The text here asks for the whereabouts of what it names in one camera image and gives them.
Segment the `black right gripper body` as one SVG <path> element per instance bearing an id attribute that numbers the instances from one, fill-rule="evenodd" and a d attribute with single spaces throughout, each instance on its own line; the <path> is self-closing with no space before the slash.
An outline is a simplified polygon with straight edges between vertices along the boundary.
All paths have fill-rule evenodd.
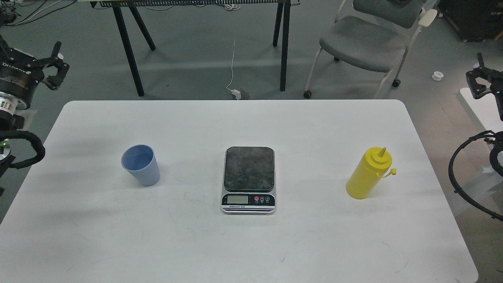
<path id="1" fill-rule="evenodd" d="M 503 79 L 501 77 L 492 77 L 490 80 L 490 92 L 496 100 L 499 119 L 503 120 Z"/>

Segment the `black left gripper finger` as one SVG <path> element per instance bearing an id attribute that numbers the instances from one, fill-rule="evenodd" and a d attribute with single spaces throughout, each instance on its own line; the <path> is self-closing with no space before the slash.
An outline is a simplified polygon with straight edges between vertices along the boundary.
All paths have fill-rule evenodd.
<path id="1" fill-rule="evenodd" d="M 52 91 L 56 91 L 63 83 L 66 74 L 68 73 L 70 69 L 70 65 L 65 62 L 56 62 L 56 63 L 50 63 L 42 68 L 42 70 L 45 70 L 47 68 L 56 68 L 57 72 L 55 75 L 48 75 L 45 79 L 41 81 L 41 83 L 45 84 L 47 88 L 49 88 Z"/>
<path id="2" fill-rule="evenodd" d="M 56 41 L 51 55 L 45 59 L 38 59 L 38 64 L 40 66 L 48 66 L 63 62 L 64 56 L 61 54 L 61 45 L 61 41 Z"/>

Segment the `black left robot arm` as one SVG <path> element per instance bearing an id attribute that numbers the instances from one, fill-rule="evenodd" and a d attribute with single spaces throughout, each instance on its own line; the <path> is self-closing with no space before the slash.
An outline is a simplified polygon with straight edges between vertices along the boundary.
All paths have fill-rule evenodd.
<path id="1" fill-rule="evenodd" d="M 18 110 L 31 107 L 36 88 L 44 84 L 52 91 L 63 83 L 70 65 L 63 61 L 60 41 L 57 41 L 47 58 L 36 59 L 1 38 L 0 63 L 0 175 L 8 169 L 23 169 L 40 162 L 46 154 L 38 136 L 23 130 L 25 118 L 16 114 Z M 16 162 L 12 154 L 11 141 L 26 140 L 35 151 L 32 158 Z"/>

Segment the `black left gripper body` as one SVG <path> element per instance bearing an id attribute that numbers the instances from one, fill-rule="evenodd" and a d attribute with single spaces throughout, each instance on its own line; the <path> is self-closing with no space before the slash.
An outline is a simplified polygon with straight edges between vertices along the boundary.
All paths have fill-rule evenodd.
<path id="1" fill-rule="evenodd" d="M 34 57 L 16 48 L 1 50 L 0 101 L 3 110 L 25 110 L 31 107 L 35 90 L 44 79 L 41 68 L 28 68 Z"/>

